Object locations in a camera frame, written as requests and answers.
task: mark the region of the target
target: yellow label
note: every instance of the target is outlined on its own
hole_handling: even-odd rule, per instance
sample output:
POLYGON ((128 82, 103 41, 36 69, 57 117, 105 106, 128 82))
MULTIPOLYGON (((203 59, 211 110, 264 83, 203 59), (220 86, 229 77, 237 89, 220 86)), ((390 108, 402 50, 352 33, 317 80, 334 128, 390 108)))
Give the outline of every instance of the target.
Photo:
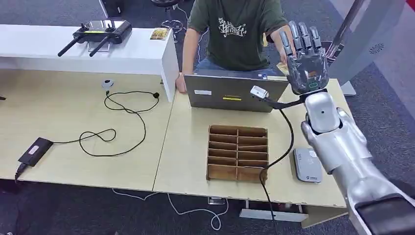
POLYGON ((229 98, 229 97, 223 97, 224 100, 236 100, 236 101, 242 101, 240 98, 229 98))

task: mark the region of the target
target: cardboard compartment tray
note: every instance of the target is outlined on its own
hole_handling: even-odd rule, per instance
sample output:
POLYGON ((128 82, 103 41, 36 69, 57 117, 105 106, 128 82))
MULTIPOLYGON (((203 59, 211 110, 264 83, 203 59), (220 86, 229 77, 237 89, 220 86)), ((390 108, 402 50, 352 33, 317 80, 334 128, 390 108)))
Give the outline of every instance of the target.
MULTIPOLYGON (((245 126, 209 127, 206 179, 260 183, 268 165, 267 129, 245 126)), ((267 179, 267 172, 262 180, 267 179)))

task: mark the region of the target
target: chair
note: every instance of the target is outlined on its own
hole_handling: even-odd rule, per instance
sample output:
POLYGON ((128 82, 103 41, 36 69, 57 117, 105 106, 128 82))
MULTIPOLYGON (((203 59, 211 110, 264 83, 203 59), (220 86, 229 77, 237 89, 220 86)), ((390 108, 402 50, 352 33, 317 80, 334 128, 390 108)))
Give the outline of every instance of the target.
POLYGON ((178 4, 181 0, 151 0, 151 2, 157 7, 164 7, 167 14, 167 21, 163 21, 161 27, 171 28, 173 31, 174 42, 177 42, 176 34, 183 30, 183 23, 178 20, 173 20, 171 17, 171 9, 174 5, 178 4))

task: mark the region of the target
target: laptop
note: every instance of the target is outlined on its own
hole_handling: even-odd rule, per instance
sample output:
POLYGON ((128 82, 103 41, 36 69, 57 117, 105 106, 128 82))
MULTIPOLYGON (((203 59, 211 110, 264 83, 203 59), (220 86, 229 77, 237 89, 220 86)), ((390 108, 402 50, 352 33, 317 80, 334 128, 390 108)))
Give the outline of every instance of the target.
POLYGON ((265 113, 271 112, 272 107, 253 98, 252 87, 266 89, 269 98, 278 100, 288 85, 286 80, 200 74, 184 75, 184 81, 192 107, 265 113))

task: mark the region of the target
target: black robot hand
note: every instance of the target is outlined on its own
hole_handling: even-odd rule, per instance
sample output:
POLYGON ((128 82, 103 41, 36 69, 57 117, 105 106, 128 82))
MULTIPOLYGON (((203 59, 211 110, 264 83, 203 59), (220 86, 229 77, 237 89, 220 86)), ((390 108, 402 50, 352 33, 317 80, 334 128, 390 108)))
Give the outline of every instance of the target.
POLYGON ((300 22, 298 27, 294 21, 289 22, 293 34, 294 46, 297 55, 291 50, 287 34, 281 31, 280 37, 287 55, 287 64, 290 75, 288 81, 295 94, 305 94, 326 87, 328 77, 328 64, 325 49, 322 47, 316 27, 310 27, 310 33, 305 23, 300 22))

